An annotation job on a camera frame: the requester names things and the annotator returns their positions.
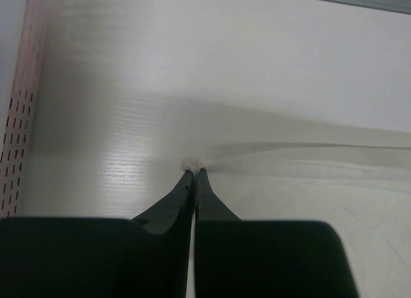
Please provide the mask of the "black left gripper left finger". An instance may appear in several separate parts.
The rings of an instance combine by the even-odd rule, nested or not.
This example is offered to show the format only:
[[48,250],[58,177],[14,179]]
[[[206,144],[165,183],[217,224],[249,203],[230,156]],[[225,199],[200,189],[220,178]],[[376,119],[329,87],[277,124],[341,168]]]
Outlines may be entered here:
[[1,221],[2,297],[185,297],[194,176],[131,219]]

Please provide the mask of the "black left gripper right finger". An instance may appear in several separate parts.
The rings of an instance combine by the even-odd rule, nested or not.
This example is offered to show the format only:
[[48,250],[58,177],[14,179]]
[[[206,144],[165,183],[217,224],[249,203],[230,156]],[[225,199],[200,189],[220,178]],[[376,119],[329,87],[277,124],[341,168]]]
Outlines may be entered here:
[[246,221],[197,176],[197,297],[356,297],[340,237],[310,220]]

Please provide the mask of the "white t shirt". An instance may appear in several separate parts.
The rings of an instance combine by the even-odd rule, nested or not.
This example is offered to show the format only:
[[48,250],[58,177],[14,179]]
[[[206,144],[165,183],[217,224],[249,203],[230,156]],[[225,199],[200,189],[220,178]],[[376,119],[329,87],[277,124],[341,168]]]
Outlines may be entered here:
[[362,297],[410,296],[410,149],[330,143],[217,146],[187,156],[240,218],[320,220],[341,237]]

